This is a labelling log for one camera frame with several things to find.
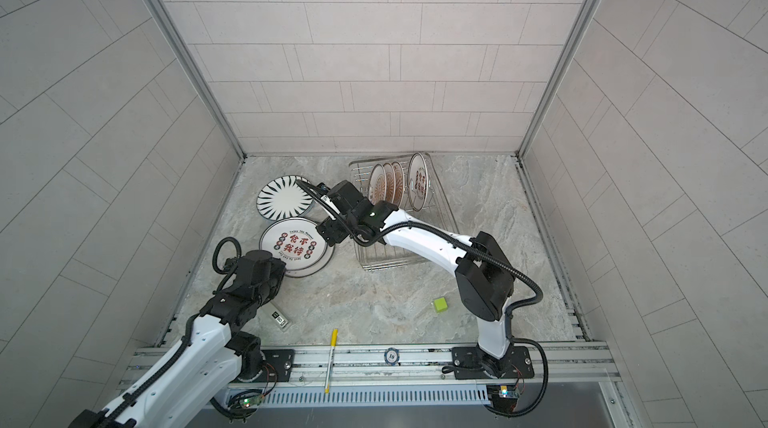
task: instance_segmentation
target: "plate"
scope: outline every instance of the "plate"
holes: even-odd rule
[[[333,250],[335,249],[335,246],[330,246],[326,250],[325,253],[322,254],[322,257],[320,260],[317,261],[314,265],[301,269],[301,270],[291,270],[286,271],[286,277],[289,279],[305,279],[306,277],[310,275],[314,275],[318,271],[325,268],[326,265],[328,265],[328,262],[331,261],[331,257],[333,256]]]
[[[392,168],[395,169],[395,194],[392,197],[392,203],[400,208],[402,201],[405,199],[403,195],[406,189],[406,172],[402,169],[402,165],[399,162],[392,162]]]
[[[371,172],[371,179],[368,183],[368,200],[374,205],[386,197],[386,175],[384,167],[376,165]]]
[[[286,262],[286,270],[308,269],[322,259],[328,244],[317,232],[317,223],[302,218],[272,224],[261,236],[259,247]]]
[[[302,215],[312,208],[312,198],[296,184],[296,179],[309,183],[303,176],[286,175],[264,185],[256,197],[261,216],[278,221]]]
[[[392,203],[392,200],[395,198],[395,169],[392,168],[391,163],[385,163],[383,166],[384,176],[386,177],[386,196],[384,200]]]
[[[429,194],[429,174],[427,173],[427,164],[420,153],[416,153],[411,158],[408,167],[408,199],[413,205],[415,211],[424,208]]]

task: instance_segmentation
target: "marble countertop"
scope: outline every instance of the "marble countertop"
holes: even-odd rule
[[[178,340],[184,322],[205,304],[221,279],[210,267],[216,243],[234,236],[243,252],[258,249],[261,234],[273,223],[256,211],[256,195],[265,184],[282,175],[303,175],[312,183],[333,186],[349,179],[349,163],[360,158],[369,157],[247,159],[166,341]],[[432,163],[459,231],[475,235],[482,230],[494,235],[512,265],[544,291],[542,303],[515,311],[515,336],[573,340],[574,332],[512,157],[433,155]],[[314,206],[304,216],[319,222],[325,213]],[[220,263],[233,255],[232,245],[227,244]],[[532,294],[522,282],[515,283],[514,299]],[[438,314],[432,300],[440,297],[446,298],[448,309]],[[315,275],[284,279],[273,303],[290,320],[290,327],[282,331],[263,309],[244,328],[260,337],[264,345],[328,344],[333,328],[339,329],[340,344],[474,342],[478,337],[476,318],[462,305],[451,274],[427,261],[364,271],[350,240],[337,245],[330,263]]]

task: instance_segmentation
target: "wire dish rack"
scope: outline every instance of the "wire dish rack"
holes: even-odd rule
[[[432,164],[432,158],[428,153],[422,153],[422,155],[428,170],[429,193],[427,194],[424,208],[419,211],[413,209],[413,205],[411,205],[411,201],[408,199],[408,168],[413,154],[385,156],[351,162],[350,182],[367,197],[373,167],[378,163],[383,165],[388,162],[399,162],[406,176],[406,179],[403,181],[406,186],[406,192],[402,195],[404,201],[400,204],[401,208],[422,222],[429,223],[445,231],[458,233],[456,219],[453,218],[453,212],[451,212],[451,207],[448,206],[446,194],[442,191],[442,185],[440,185],[435,166]],[[426,261],[426,259],[411,251],[390,245],[382,245],[381,243],[375,243],[370,247],[356,245],[356,252],[357,260],[360,262],[362,269],[367,271],[392,269],[398,266],[413,265]]]

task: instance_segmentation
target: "yellow marker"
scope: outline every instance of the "yellow marker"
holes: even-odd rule
[[[336,336],[339,334],[339,329],[333,329],[333,335],[331,336],[331,350],[328,354],[328,371],[326,372],[326,393],[331,389],[331,365],[333,365],[333,349],[336,347]]]

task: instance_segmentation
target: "green cube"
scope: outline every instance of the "green cube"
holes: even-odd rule
[[[441,311],[448,309],[448,302],[446,301],[445,297],[440,297],[439,299],[432,302],[432,306],[435,307],[435,311],[440,313]]]

